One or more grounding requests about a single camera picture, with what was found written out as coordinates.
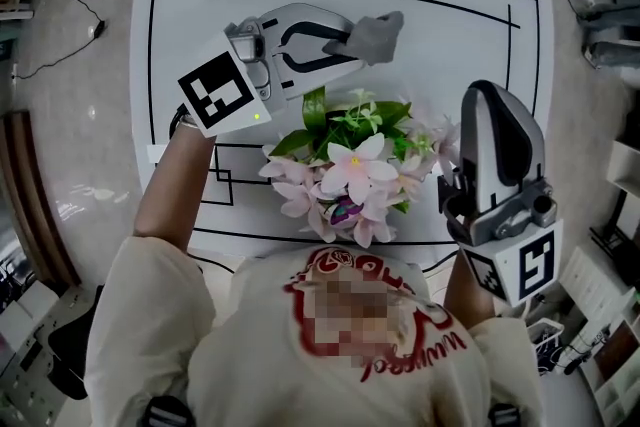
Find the floor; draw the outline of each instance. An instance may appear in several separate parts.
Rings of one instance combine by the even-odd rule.
[[[140,200],[129,107],[132,0],[85,0],[108,20],[89,48],[19,81],[14,108],[32,113],[49,201],[67,249],[87,285],[104,281]],[[95,21],[70,0],[34,0],[19,72],[55,60],[86,41]],[[548,175],[565,219],[564,253],[609,215],[616,191],[604,181],[610,142],[629,97],[615,75],[580,55],[581,34],[566,0],[554,0],[556,63],[547,138]]]

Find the artificial flower bouquet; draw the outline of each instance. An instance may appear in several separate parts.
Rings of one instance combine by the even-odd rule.
[[[328,243],[339,235],[367,248],[373,237],[394,239],[389,209],[408,214],[436,163],[450,180],[460,127],[447,118],[431,126],[410,102],[376,102],[362,89],[352,93],[352,103],[336,107],[326,105],[324,87],[305,95],[305,128],[265,146],[269,162],[259,174],[273,179],[286,198],[284,215],[307,216],[302,231]]]

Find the gray cloth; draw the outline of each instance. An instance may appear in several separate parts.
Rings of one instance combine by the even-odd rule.
[[[640,68],[640,46],[599,41],[589,45],[594,66],[628,66]]]
[[[365,16],[355,25],[346,43],[332,40],[322,50],[328,54],[362,59],[369,66],[390,63],[403,25],[404,15],[400,11],[380,18]]]
[[[592,31],[640,27],[640,4],[596,4],[578,15],[578,23]]]

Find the tiled floor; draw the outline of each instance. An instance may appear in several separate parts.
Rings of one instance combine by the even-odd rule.
[[[102,282],[130,233],[140,199],[130,134],[129,24],[132,0],[86,0],[108,19],[106,34],[78,56],[17,86],[15,107],[33,115],[43,179],[62,237],[83,279]],[[70,0],[35,0],[20,42],[20,72],[86,40],[94,23]],[[565,252],[610,212],[604,181],[610,141],[627,97],[612,74],[580,56],[580,31],[565,0],[554,0],[555,86],[548,130],[549,175],[565,218]]]

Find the white t-shirt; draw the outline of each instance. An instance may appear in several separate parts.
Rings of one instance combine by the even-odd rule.
[[[308,321],[310,283],[345,268],[401,300],[394,351],[335,356],[337,332]],[[339,246],[245,261],[235,313],[215,310],[196,262],[157,239],[127,239],[93,322],[85,385],[95,426],[136,425],[151,397],[184,392],[196,425],[484,426],[494,403],[542,424],[539,377],[524,323],[467,331],[428,301],[419,269]]]

